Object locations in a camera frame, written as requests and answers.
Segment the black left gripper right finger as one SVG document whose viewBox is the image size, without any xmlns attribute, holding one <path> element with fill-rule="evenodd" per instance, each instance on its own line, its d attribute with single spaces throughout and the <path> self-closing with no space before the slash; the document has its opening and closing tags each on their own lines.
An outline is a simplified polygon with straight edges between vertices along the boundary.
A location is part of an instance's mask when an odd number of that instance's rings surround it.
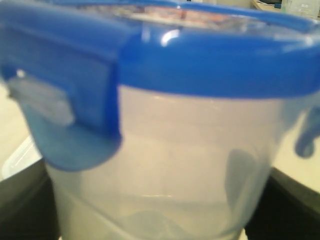
<svg viewBox="0 0 320 240">
<path fill-rule="evenodd" d="M 244 229 L 249 240 L 318 240 L 320 193 L 274 167 Z"/>
</svg>

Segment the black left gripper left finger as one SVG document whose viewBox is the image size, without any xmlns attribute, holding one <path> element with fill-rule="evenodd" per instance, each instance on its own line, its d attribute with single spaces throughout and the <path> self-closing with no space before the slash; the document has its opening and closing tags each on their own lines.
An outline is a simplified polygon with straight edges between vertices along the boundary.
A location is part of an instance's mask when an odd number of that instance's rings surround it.
<svg viewBox="0 0 320 240">
<path fill-rule="evenodd" d="M 61 237 L 52 181 L 43 159 L 0 181 L 0 238 Z"/>
</svg>

